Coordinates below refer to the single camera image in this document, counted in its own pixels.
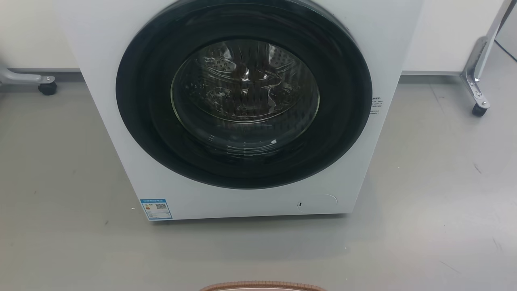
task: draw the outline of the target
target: washing machine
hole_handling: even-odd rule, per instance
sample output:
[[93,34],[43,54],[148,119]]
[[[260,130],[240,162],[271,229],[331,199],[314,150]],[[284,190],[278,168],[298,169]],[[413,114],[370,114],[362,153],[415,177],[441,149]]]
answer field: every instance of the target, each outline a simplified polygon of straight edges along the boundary
[[155,221],[352,212],[421,0],[54,6]]

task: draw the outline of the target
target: black door frame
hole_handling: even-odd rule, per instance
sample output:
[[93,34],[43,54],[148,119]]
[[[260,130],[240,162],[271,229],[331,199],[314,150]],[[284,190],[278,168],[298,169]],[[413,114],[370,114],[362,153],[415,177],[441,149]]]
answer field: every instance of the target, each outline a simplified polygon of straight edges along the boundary
[[[230,156],[193,138],[174,114],[170,88],[194,52],[228,39],[286,49],[320,89],[312,125],[274,155]],[[368,66],[348,31],[315,4],[288,0],[179,1],[149,21],[117,74],[121,117],[138,144],[167,168],[228,188],[268,188],[305,179],[334,163],[360,136],[372,103]]]

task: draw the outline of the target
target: washing machine door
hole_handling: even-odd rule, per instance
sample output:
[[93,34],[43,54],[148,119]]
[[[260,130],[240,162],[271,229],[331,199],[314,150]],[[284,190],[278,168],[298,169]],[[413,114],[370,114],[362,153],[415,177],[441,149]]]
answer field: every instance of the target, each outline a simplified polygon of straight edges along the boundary
[[368,67],[309,2],[179,1],[150,20],[118,70],[127,129],[190,179],[267,188],[338,160],[368,119]]

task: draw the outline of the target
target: door glass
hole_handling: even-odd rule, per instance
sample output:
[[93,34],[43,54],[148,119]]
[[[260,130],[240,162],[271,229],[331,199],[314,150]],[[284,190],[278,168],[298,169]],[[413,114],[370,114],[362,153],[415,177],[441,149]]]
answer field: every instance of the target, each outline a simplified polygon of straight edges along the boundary
[[235,156],[267,155],[300,136],[320,103],[316,79],[296,56],[256,40],[200,49],[171,85],[176,116],[202,143]]

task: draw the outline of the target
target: white wall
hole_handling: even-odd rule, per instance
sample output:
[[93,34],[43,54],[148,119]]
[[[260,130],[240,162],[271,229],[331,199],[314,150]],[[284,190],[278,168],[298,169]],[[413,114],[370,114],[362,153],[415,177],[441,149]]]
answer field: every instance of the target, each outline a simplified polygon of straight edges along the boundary
[[[404,70],[462,71],[503,1],[425,0]],[[8,67],[78,68],[51,2],[1,0],[0,60]]]
[[461,72],[504,0],[425,0],[404,71]]
[[51,0],[0,0],[0,62],[9,68],[78,68]]

